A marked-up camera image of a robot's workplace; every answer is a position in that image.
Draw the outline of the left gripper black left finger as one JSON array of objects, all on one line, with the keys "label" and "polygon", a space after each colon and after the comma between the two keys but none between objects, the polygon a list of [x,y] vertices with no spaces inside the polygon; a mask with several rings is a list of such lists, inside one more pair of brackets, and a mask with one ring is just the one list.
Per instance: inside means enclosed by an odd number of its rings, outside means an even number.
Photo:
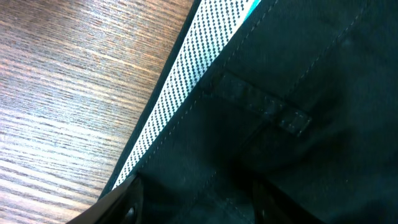
[{"label": "left gripper black left finger", "polygon": [[142,223],[143,184],[133,175],[67,224]]}]

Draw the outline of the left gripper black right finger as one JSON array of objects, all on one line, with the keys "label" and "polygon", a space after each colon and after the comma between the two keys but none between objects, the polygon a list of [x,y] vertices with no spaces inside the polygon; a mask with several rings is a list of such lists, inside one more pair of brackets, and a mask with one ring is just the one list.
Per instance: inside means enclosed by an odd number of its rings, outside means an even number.
[{"label": "left gripper black right finger", "polygon": [[253,182],[255,224],[322,224],[290,197],[268,182]]}]

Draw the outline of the black shorts with patterned waistband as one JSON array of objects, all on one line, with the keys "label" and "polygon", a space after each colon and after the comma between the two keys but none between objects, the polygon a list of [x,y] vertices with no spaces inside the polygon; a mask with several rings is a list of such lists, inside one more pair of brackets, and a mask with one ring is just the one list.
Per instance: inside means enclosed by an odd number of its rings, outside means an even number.
[{"label": "black shorts with patterned waistband", "polygon": [[255,181],[396,223],[397,2],[195,1],[103,193],[133,175],[143,223],[255,223]]}]

